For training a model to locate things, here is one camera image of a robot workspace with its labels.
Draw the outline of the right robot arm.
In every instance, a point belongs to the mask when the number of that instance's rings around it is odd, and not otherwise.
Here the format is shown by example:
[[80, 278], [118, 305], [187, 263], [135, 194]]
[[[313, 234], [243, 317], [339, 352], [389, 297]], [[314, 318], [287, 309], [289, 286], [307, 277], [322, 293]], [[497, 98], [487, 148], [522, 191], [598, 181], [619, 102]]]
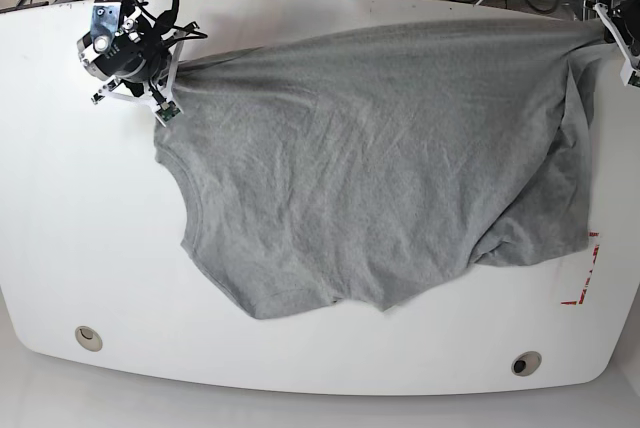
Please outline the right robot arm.
[[207, 35], [195, 22], [178, 24], [179, 6], [171, 0], [153, 15], [145, 0], [94, 0], [90, 29], [77, 43], [83, 68], [101, 81], [93, 104], [106, 98], [143, 103], [161, 124], [181, 112], [172, 86], [183, 44]]

